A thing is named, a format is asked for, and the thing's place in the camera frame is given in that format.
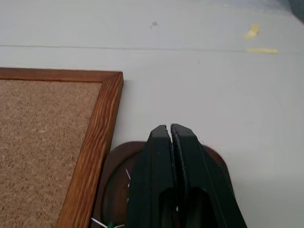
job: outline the wooden frame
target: wooden frame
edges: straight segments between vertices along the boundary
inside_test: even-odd
[[[0,79],[102,83],[57,221],[58,227],[87,227],[102,165],[111,148],[123,73],[0,67]]]

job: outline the yellow tape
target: yellow tape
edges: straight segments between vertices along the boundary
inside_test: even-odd
[[[248,53],[271,54],[271,55],[276,55],[278,53],[277,49],[267,49],[267,48],[249,48],[246,51]]]
[[[246,39],[255,37],[260,29],[260,25],[252,25],[250,31],[245,35]]]

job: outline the brown oval object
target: brown oval object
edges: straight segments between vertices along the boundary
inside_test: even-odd
[[[95,200],[93,218],[104,224],[112,221],[116,225],[124,224],[127,218],[127,200],[129,197],[129,177],[133,167],[144,149],[146,142],[126,142],[114,148],[105,160]],[[206,152],[224,170],[227,165],[221,156],[210,147],[204,146]],[[92,222],[92,228],[100,226]]]

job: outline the white desk surface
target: white desk surface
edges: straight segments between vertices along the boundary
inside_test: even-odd
[[[304,24],[291,14],[198,0],[2,0],[0,66],[122,70],[112,147],[182,124],[226,161],[249,228],[303,227]]]

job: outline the cork surface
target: cork surface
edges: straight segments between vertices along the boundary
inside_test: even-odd
[[[0,227],[54,227],[100,83],[0,80]]]

